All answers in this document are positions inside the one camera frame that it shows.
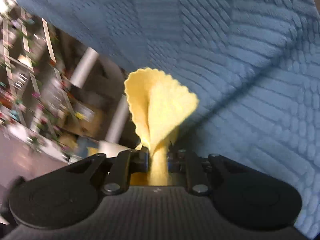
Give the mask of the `staircase with flower garland railing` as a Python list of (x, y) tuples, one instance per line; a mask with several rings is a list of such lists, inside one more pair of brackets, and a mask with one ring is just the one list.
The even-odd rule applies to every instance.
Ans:
[(1, 128), (67, 162), (120, 151), (124, 72), (16, 0), (1, 0)]

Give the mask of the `yellow cleaning cloth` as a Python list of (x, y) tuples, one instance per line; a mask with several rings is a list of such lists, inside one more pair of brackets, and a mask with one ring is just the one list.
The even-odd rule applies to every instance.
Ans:
[(179, 126), (198, 107), (195, 93), (171, 75), (157, 69), (139, 69), (124, 82), (125, 94), (140, 144), (149, 150), (148, 183), (170, 181), (167, 153), (178, 137)]

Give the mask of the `blue textured covered chair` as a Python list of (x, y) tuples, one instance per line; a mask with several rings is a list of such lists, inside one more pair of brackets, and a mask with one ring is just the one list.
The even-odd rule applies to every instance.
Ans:
[(181, 144), (294, 186), (319, 234), (319, 12), (314, 0), (17, 0), (128, 72), (194, 92)]

